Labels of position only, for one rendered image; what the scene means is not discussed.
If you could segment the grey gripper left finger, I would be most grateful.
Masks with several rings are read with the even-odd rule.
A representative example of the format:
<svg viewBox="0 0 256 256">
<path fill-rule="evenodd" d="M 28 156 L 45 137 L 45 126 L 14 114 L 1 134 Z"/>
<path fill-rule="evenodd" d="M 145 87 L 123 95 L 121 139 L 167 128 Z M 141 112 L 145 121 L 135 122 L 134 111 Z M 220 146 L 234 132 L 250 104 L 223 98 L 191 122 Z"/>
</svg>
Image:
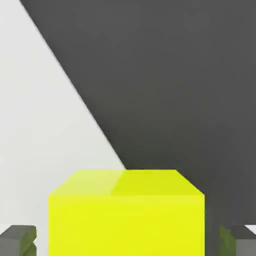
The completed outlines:
<svg viewBox="0 0 256 256">
<path fill-rule="evenodd" d="M 37 256 L 34 225 L 11 225 L 0 234 L 0 256 Z"/>
</svg>

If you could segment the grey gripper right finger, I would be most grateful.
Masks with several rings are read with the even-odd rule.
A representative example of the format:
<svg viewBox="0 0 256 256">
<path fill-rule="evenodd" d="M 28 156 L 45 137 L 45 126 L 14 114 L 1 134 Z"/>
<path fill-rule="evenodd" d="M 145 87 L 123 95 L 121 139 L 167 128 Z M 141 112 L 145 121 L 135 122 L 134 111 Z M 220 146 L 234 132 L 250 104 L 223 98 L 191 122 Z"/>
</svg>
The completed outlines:
<svg viewBox="0 0 256 256">
<path fill-rule="evenodd" d="M 221 226 L 219 237 L 219 256 L 256 256 L 256 234 L 246 226 Z"/>
</svg>

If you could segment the small yellow cube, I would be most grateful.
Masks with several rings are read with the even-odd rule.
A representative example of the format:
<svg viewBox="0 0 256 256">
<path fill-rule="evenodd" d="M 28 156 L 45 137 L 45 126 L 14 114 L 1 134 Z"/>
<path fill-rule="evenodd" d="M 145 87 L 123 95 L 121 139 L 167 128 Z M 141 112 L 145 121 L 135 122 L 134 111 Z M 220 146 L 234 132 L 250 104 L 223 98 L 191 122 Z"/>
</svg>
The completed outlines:
<svg viewBox="0 0 256 256">
<path fill-rule="evenodd" d="M 48 256 L 205 256 L 205 197 L 176 170 L 81 170 L 48 197 Z"/>
</svg>

